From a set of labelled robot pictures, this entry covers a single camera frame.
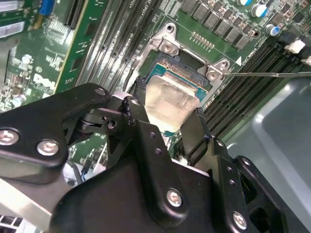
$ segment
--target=white connector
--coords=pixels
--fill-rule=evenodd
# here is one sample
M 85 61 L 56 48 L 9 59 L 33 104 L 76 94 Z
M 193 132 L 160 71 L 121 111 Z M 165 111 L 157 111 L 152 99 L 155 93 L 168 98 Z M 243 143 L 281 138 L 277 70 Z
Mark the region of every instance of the white connector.
M 311 66 L 311 56 L 309 56 L 307 59 L 302 59 L 301 62 Z
M 293 54 L 298 54 L 305 47 L 305 45 L 306 44 L 301 40 L 296 40 L 290 45 L 285 46 L 285 49 Z

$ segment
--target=gray plastic panel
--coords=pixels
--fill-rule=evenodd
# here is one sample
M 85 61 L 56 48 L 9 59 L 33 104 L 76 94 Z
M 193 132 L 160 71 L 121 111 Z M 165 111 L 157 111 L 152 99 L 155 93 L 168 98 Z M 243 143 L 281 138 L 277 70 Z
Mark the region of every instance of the gray plastic panel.
M 311 232 L 310 83 L 290 81 L 226 145 L 253 161 Z

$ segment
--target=silver screw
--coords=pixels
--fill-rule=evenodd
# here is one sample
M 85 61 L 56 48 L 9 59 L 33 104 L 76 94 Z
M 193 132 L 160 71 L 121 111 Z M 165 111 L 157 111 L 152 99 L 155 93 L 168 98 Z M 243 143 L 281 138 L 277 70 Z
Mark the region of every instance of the silver screw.
M 233 216 L 233 220 L 234 220 L 235 224 L 241 230 L 246 230 L 247 224 L 246 224 L 246 221 L 245 221 L 244 217 L 240 213 L 238 213 L 238 212 L 233 212 L 232 216 Z
M 164 45 L 164 52 L 165 52 L 165 53 L 170 53 L 170 52 L 172 52 L 172 47 L 171 47 L 170 44 L 165 44 L 165 45 Z
M 58 150 L 58 145 L 51 140 L 44 140 L 37 145 L 37 151 L 45 156 L 55 155 Z
M 95 91 L 97 94 L 100 94 L 102 96 L 106 95 L 105 90 L 102 88 L 97 88 Z
M 218 145 L 221 146 L 221 147 L 224 146 L 224 144 L 223 144 L 220 140 L 217 140 L 217 143 L 218 143 Z
M 244 162 L 246 165 L 248 165 L 248 166 L 251 165 L 251 164 L 249 163 L 249 161 L 248 161 L 247 159 L 245 159 L 245 158 L 243 158 L 243 162 Z
M 13 145 L 19 140 L 19 135 L 13 130 L 0 131 L 0 145 L 9 146 Z
M 216 80 L 216 72 L 214 70 L 211 70 L 210 72 L 207 73 L 207 79 L 210 81 Z
M 137 99 L 131 99 L 131 102 L 136 105 L 140 105 L 140 102 Z
M 166 193 L 166 198 L 169 201 L 169 203 L 174 207 L 179 207 L 182 204 L 181 196 L 175 192 L 174 190 L 169 190 Z

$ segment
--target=pcie slot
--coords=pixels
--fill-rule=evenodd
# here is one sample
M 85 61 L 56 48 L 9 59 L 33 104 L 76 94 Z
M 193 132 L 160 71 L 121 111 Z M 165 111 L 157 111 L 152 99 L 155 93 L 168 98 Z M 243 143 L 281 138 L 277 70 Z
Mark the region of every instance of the pcie slot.
M 85 0 L 71 0 L 67 9 L 65 25 L 73 30 L 77 26 L 84 2 Z

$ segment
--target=blue connector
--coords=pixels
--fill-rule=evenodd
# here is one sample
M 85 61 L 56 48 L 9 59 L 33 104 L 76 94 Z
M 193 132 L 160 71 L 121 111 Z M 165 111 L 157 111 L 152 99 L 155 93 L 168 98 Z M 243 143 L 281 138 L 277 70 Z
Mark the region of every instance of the blue connector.
M 54 8 L 55 0 L 43 0 L 39 13 L 43 16 L 49 16 Z

